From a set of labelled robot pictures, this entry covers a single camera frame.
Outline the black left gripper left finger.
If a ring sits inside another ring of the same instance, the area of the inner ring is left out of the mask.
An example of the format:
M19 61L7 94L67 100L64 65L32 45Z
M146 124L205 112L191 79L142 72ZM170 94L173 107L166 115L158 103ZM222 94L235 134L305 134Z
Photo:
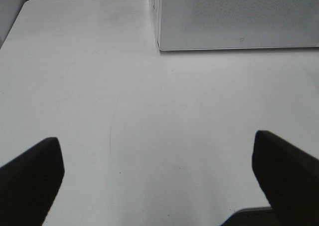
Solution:
M56 137L45 138L0 168L0 224L41 226L65 174Z

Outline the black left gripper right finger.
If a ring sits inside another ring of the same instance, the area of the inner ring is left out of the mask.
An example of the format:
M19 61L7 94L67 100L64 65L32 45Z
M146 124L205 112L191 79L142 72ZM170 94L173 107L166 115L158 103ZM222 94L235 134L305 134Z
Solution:
M282 226L319 224L319 161L270 131L256 132L252 170Z

